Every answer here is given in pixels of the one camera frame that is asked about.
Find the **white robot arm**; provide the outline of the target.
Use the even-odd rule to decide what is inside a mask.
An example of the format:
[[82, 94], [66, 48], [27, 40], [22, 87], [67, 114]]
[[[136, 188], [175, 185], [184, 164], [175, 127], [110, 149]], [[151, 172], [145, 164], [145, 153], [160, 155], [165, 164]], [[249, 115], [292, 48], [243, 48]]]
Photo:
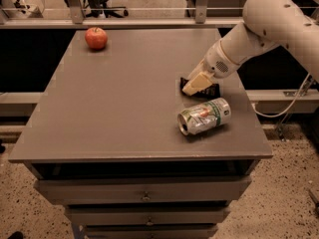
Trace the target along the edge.
[[207, 50], [182, 91], [189, 96], [203, 91], [278, 46], [319, 81], [319, 25], [292, 0], [246, 0], [242, 21]]

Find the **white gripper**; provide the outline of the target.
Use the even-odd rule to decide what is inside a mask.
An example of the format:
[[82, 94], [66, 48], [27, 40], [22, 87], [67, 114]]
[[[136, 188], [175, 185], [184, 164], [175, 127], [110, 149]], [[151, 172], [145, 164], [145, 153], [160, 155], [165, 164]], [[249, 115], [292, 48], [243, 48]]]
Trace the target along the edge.
[[[204, 63], [209, 73], [203, 71]], [[192, 96], [210, 87], [213, 84], [213, 77], [223, 79], [238, 69], [239, 65], [228, 59], [223, 52], [221, 42], [216, 41], [206, 52], [204, 60], [201, 60], [188, 75], [188, 82], [182, 91], [186, 95]]]

